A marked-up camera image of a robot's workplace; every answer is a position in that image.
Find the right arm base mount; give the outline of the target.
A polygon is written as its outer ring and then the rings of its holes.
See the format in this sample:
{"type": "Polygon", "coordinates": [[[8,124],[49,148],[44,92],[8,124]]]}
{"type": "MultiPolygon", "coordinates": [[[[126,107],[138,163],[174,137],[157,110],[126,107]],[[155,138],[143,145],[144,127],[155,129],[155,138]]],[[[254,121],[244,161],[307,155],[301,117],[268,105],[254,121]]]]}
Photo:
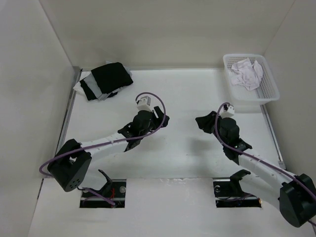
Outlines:
{"type": "Polygon", "coordinates": [[[261,208],[261,201],[256,196],[246,193],[241,189],[240,181],[244,176],[250,175],[244,169],[234,173],[230,177],[215,178],[213,189],[217,208],[261,208]]]}

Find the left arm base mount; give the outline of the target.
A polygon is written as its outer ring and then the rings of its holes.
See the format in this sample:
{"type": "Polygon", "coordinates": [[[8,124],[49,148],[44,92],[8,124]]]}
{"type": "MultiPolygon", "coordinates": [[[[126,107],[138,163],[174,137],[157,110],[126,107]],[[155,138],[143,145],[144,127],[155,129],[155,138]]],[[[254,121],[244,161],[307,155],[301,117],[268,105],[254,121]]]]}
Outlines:
{"type": "Polygon", "coordinates": [[[83,188],[78,188],[81,191],[81,199],[79,203],[80,208],[125,208],[126,197],[126,179],[111,179],[103,170],[99,169],[101,174],[101,181],[105,181],[100,190],[93,190],[95,193],[101,195],[104,198],[109,199],[111,203],[105,201],[102,197],[97,196],[83,188]]]}

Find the white tank top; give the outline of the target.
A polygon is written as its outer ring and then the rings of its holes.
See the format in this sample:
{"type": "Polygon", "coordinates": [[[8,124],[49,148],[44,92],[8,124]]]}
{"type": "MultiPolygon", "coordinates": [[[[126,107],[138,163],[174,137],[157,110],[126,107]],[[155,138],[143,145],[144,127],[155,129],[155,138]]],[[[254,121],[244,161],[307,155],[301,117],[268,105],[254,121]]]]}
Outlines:
{"type": "Polygon", "coordinates": [[[233,73],[231,77],[232,85],[243,86],[248,91],[257,89],[263,78],[262,66],[257,60],[251,63],[249,58],[232,64],[231,71],[233,73]]]}

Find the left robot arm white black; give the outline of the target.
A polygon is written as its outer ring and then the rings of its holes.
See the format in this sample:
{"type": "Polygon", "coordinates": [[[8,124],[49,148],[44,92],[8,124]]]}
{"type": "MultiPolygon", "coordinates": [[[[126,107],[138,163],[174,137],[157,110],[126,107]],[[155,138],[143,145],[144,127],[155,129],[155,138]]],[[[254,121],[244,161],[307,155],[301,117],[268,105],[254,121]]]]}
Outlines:
{"type": "Polygon", "coordinates": [[[68,140],[48,163],[47,170],[65,192],[79,187],[89,188],[98,196],[105,197],[111,191],[111,184],[88,175],[90,165],[110,155],[134,149],[143,138],[166,127],[168,122],[169,116],[158,106],[153,111],[141,110],[132,122],[111,136],[86,143],[68,140]]]}

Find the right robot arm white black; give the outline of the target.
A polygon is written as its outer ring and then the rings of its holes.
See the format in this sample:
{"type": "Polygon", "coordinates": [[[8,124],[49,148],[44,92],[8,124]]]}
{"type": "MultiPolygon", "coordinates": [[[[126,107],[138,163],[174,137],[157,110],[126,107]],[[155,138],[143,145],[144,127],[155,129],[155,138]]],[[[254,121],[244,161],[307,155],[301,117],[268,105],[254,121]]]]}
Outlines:
{"type": "Polygon", "coordinates": [[[295,175],[258,158],[252,146],[240,138],[239,127],[232,118],[212,111],[195,120],[199,129],[215,136],[225,156],[242,167],[230,177],[232,194],[249,193],[265,200],[297,228],[315,217],[316,187],[311,177],[295,175]]]}

